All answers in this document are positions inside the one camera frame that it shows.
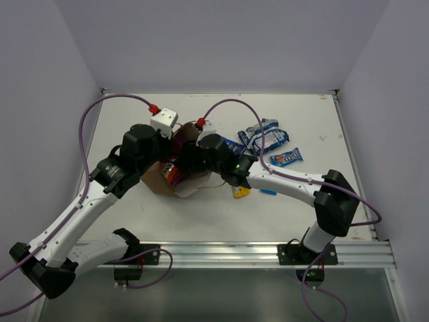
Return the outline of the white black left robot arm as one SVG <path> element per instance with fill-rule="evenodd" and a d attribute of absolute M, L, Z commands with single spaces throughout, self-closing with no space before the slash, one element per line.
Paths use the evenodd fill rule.
<path fill-rule="evenodd" d="M 76 243 L 152 165 L 167 157 L 171 140 L 171 135 L 149 125 L 133 125 L 55 222 L 30 243 L 11 247 L 9 253 L 19 269 L 44 296 L 59 297 L 78 276 L 102 264 L 136 263 L 139 240 L 124 228 L 102 241 L 82 247 Z"/>

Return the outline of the light blue snack bar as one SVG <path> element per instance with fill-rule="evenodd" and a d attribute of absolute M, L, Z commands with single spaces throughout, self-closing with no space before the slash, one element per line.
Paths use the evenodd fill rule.
<path fill-rule="evenodd" d="M 271 190 L 268 190 L 268 189 L 260 189 L 260 191 L 262 192 L 262 193 L 264 193 L 264 194 L 267 194 L 267 195 L 277 195 L 277 192 L 275 192 L 275 191 L 271 191 Z"/>

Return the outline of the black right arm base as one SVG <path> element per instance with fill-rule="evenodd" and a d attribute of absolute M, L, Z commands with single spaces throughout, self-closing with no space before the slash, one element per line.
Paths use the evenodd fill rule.
<path fill-rule="evenodd" d="M 339 263 L 336 248 L 329 245 L 327 251 L 319 257 L 319 253 L 306 249 L 297 239 L 286 244 L 277 245 L 278 262 L 281 266 L 303 266 L 295 270 L 297 279 L 306 284 L 320 286 L 325 279 L 325 268 Z"/>

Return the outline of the blue white snack bag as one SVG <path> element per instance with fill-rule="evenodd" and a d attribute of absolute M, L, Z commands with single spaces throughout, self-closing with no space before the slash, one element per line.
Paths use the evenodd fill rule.
<path fill-rule="evenodd" d="M 255 124 L 237 132 L 239 139 L 252 155 L 260 155 L 261 150 L 266 154 L 290 141 L 289 134 L 280 128 L 278 120 L 262 118 L 261 125 L 262 127 Z"/>

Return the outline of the blue candy packet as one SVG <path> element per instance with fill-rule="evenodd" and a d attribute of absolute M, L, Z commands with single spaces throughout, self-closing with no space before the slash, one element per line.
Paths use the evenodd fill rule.
<path fill-rule="evenodd" d="M 303 157 L 299 148 L 294 148 L 291 151 L 284 152 L 270 157 L 270 161 L 274 166 L 284 167 L 296 161 L 303 161 Z"/>

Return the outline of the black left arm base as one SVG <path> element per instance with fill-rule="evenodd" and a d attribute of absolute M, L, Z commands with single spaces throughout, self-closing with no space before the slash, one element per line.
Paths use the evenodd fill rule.
<path fill-rule="evenodd" d="M 121 262 L 119 265 L 125 266 L 125 268 L 118 268 L 117 266 L 113 270 L 114 281 L 118 284 L 129 284 L 133 281 L 138 281 L 142 275 L 146 266 L 158 265 L 160 252 L 156 249 L 160 248 L 160 244 L 135 244 L 130 246 L 123 259 L 131 258 L 142 252 L 145 252 L 143 256 Z"/>

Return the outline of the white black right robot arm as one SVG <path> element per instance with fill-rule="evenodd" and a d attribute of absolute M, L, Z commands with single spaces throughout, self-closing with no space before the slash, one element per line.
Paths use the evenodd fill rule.
<path fill-rule="evenodd" d="M 353 188 L 340 172 L 300 174 L 267 165 L 255 156 L 234 153 L 217 134 L 184 143 L 175 164 L 192 173 L 214 172 L 231 186 L 274 191 L 313 207 L 316 221 L 298 248 L 301 260 L 309 264 L 322 256 L 326 244 L 348 234 L 359 205 Z"/>

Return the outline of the dark blue snack packet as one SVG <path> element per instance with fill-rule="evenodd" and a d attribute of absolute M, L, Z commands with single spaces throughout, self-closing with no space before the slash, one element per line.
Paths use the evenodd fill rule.
<path fill-rule="evenodd" d="M 228 145 L 229 149 L 235 154 L 235 155 L 241 155 L 245 150 L 246 146 L 237 142 L 234 142 L 233 140 L 227 139 L 223 137 L 223 140 Z"/>

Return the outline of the yellow snack packet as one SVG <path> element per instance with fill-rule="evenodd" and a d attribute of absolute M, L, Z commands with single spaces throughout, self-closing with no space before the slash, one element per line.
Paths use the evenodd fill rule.
<path fill-rule="evenodd" d="M 251 193 L 251 190 L 242 186 L 232 186 L 232 193 L 233 193 L 233 197 L 235 199 L 240 199 L 243 197 L 246 197 L 247 195 L 249 195 Z"/>

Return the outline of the brown paper bag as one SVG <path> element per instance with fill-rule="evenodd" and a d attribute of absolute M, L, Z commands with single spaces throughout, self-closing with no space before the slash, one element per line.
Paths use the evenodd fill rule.
<path fill-rule="evenodd" d="M 194 121 L 185 124 L 180 124 L 180 127 L 174 132 L 183 133 L 185 141 L 195 140 L 199 131 L 194 126 Z M 173 162 L 179 157 L 179 153 L 173 152 L 171 148 L 170 159 L 167 162 Z M 180 197 L 185 198 L 204 189 L 217 189 L 225 185 L 225 181 L 220 184 L 209 184 L 208 181 L 211 177 L 210 172 L 201 172 L 192 174 L 189 172 L 182 172 L 178 169 L 172 182 L 168 182 L 161 172 L 161 167 L 165 162 L 156 162 L 142 177 L 141 181 L 156 195 L 167 197 Z"/>

